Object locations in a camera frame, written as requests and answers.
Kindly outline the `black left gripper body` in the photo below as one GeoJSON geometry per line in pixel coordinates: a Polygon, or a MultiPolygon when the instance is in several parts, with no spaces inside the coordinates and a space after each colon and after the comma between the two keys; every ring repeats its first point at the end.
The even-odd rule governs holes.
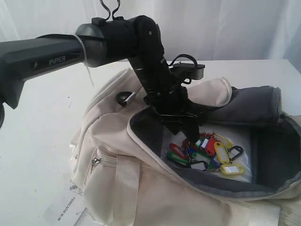
{"type": "Polygon", "coordinates": [[[155,77],[143,78],[146,91],[144,101],[165,125],[198,124],[199,107],[188,98],[190,78],[173,78],[162,81],[155,77]]]}

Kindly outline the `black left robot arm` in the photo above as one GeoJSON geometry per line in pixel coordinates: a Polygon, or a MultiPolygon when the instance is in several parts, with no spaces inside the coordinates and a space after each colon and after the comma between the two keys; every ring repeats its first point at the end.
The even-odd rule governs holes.
{"type": "Polygon", "coordinates": [[[0,45],[0,103],[15,109],[24,83],[77,63],[96,68],[127,59],[147,94],[147,103],[174,134],[195,143],[201,111],[189,100],[164,58],[158,25],[147,16],[105,21],[93,18],[74,35],[48,34],[0,45]]]}

